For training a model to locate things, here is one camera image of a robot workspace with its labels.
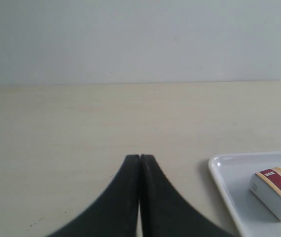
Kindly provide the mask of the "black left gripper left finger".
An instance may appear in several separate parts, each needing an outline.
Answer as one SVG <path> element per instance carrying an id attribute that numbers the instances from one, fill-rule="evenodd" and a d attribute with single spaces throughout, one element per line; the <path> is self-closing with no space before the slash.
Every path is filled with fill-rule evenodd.
<path id="1" fill-rule="evenodd" d="M 111 183 L 80 215 L 51 237 L 135 237 L 139 209 L 139 155 L 127 155 Z"/>

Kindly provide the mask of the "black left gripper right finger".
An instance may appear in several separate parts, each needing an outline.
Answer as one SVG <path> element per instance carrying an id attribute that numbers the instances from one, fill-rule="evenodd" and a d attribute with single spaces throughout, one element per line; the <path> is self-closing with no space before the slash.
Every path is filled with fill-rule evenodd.
<path id="1" fill-rule="evenodd" d="M 139 201 L 144 237 L 230 237 L 194 207 L 168 180 L 155 156 L 141 155 Z"/>

